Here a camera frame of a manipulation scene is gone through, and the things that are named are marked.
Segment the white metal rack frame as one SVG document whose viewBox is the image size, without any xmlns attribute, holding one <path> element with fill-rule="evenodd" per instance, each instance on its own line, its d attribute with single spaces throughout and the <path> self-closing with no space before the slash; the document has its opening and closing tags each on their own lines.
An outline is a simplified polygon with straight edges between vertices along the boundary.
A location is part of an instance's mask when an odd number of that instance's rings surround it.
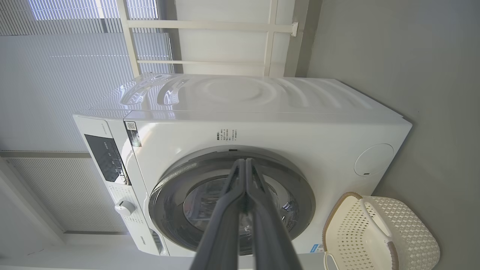
<svg viewBox="0 0 480 270">
<path fill-rule="evenodd" d="M 268 23 L 253 22 L 218 22 L 218 21 L 182 21 L 182 20 L 131 20 L 127 7 L 127 0 L 115 0 L 122 32 L 124 35 L 130 66 L 134 77 L 141 74 L 140 64 L 177 64 L 177 65 L 221 65 L 221 66 L 253 66 L 255 63 L 231 62 L 231 61 L 187 61 L 187 60 L 139 60 L 137 49 L 134 44 L 132 29 L 202 29 L 218 31 L 243 31 L 243 32 L 265 32 L 266 44 L 264 60 L 262 63 L 262 75 L 269 76 L 272 67 L 272 52 L 275 33 L 288 33 L 290 36 L 297 36 L 299 22 L 294 21 L 290 25 L 276 24 L 278 13 L 278 0 L 270 0 Z"/>
</svg>

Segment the cream plastic laundry basket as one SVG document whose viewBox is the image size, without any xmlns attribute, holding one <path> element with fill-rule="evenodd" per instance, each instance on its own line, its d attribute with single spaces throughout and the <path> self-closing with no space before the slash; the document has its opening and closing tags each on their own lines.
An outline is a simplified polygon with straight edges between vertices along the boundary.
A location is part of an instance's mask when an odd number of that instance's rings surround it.
<svg viewBox="0 0 480 270">
<path fill-rule="evenodd" d="M 405 203 L 343 194 L 323 232 L 325 270 L 432 270 L 439 245 Z"/>
</svg>

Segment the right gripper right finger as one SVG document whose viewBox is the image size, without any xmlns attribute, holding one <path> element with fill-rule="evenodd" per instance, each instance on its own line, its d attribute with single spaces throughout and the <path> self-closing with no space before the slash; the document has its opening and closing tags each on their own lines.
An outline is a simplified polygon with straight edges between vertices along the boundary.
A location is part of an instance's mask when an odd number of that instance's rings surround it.
<svg viewBox="0 0 480 270">
<path fill-rule="evenodd" d="M 253 217 L 255 270 L 302 270 L 278 210 L 255 159 L 246 160 L 246 194 Z"/>
</svg>

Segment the white washer control knob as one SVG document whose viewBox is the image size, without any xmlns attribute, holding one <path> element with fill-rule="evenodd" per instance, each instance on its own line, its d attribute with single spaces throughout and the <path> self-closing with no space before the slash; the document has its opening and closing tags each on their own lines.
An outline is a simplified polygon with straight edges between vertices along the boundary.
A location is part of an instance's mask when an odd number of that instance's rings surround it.
<svg viewBox="0 0 480 270">
<path fill-rule="evenodd" d="M 114 209 L 118 214 L 123 217 L 129 217 L 136 211 L 135 205 L 130 201 L 124 199 L 116 203 Z"/>
</svg>

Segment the white window blind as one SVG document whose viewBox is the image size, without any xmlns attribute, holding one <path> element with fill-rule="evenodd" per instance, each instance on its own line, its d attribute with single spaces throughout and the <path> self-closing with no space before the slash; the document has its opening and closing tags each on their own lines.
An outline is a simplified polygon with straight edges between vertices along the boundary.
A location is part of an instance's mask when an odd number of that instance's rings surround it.
<svg viewBox="0 0 480 270">
<path fill-rule="evenodd" d="M 9 158 L 67 232 L 126 234 L 91 158 Z"/>
<path fill-rule="evenodd" d="M 117 0 L 0 0 L 0 151 L 85 152 L 72 115 L 134 79 Z"/>
</svg>

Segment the small printed text sticker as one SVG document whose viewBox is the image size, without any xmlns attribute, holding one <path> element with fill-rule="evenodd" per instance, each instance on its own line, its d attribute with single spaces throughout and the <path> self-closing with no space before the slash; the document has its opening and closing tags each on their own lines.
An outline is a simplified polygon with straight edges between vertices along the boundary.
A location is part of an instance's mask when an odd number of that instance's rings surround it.
<svg viewBox="0 0 480 270">
<path fill-rule="evenodd" d="M 220 129 L 216 133 L 216 140 L 218 141 L 236 141 L 237 138 L 237 129 Z"/>
</svg>

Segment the black washer display panel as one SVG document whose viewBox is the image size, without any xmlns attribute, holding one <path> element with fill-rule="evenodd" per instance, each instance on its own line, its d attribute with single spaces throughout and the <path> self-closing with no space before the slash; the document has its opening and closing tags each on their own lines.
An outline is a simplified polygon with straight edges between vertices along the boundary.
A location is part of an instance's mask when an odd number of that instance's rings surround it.
<svg viewBox="0 0 480 270">
<path fill-rule="evenodd" d="M 84 137 L 105 181 L 130 186 L 131 182 L 114 140 L 92 135 Z"/>
</svg>

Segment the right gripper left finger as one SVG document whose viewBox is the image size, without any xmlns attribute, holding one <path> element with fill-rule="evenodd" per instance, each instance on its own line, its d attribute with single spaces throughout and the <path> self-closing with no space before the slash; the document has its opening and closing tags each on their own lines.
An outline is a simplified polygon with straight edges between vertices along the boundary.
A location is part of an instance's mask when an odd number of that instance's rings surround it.
<svg viewBox="0 0 480 270">
<path fill-rule="evenodd" d="M 238 270 L 239 217 L 246 188 L 246 161 L 238 159 L 204 232 L 190 270 Z"/>
</svg>

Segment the white front-load washing machine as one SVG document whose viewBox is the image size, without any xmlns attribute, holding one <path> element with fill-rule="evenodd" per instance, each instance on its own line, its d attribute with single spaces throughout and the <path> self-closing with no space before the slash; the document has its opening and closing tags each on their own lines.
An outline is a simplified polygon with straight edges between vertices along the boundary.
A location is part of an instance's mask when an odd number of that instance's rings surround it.
<svg viewBox="0 0 480 270">
<path fill-rule="evenodd" d="M 73 119 L 114 206 L 127 200 L 136 207 L 131 216 L 120 216 L 137 248 L 170 257 L 193 257 L 195 251 L 159 232 L 149 216 L 149 199 L 167 169 L 183 157 L 240 145 L 292 162 L 316 201 L 310 224 L 292 239 L 295 251 L 306 254 L 323 244 L 322 229 L 338 198 L 346 192 L 371 195 L 388 168 L 360 176 L 354 170 L 358 156 L 389 144 L 395 157 L 413 126 L 335 79 L 186 74 L 142 75 Z M 131 146 L 124 121 L 136 123 L 142 147 Z M 237 129 L 237 140 L 216 140 L 220 129 Z M 114 140 L 130 186 L 105 181 L 84 135 Z"/>
</svg>

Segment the round white filter cover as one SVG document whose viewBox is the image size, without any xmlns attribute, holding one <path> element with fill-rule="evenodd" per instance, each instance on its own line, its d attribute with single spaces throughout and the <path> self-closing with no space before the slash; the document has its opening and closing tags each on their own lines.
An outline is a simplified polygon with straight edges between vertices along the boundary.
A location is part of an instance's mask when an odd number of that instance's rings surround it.
<svg viewBox="0 0 480 270">
<path fill-rule="evenodd" d="M 389 144 L 377 144 L 360 154 L 354 170 L 359 176 L 370 176 L 386 169 L 394 158 L 394 149 Z"/>
</svg>

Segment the QR code sticker strip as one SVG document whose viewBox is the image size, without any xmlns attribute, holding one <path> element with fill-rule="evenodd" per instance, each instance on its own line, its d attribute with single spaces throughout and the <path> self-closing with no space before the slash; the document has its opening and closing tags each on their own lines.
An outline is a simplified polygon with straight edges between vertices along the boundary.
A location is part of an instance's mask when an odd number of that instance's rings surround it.
<svg viewBox="0 0 480 270">
<path fill-rule="evenodd" d="M 136 123 L 134 121 L 124 121 L 124 124 L 131 146 L 142 147 L 142 142 L 140 140 L 139 131 L 137 129 Z"/>
</svg>

